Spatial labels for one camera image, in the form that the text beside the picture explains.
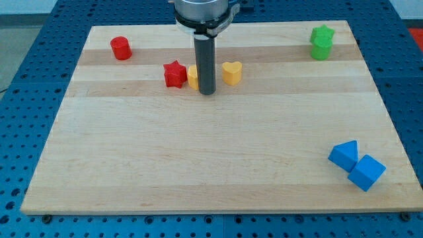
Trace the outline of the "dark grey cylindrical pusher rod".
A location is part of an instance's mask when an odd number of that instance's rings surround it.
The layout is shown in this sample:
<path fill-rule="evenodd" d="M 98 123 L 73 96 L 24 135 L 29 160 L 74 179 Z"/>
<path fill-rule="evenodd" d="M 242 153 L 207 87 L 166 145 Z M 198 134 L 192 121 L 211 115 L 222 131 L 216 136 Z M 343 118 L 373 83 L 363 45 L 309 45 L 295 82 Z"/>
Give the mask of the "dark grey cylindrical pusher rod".
<path fill-rule="evenodd" d="M 203 95 L 212 95 L 216 90 L 215 79 L 215 40 L 194 40 L 198 87 Z"/>

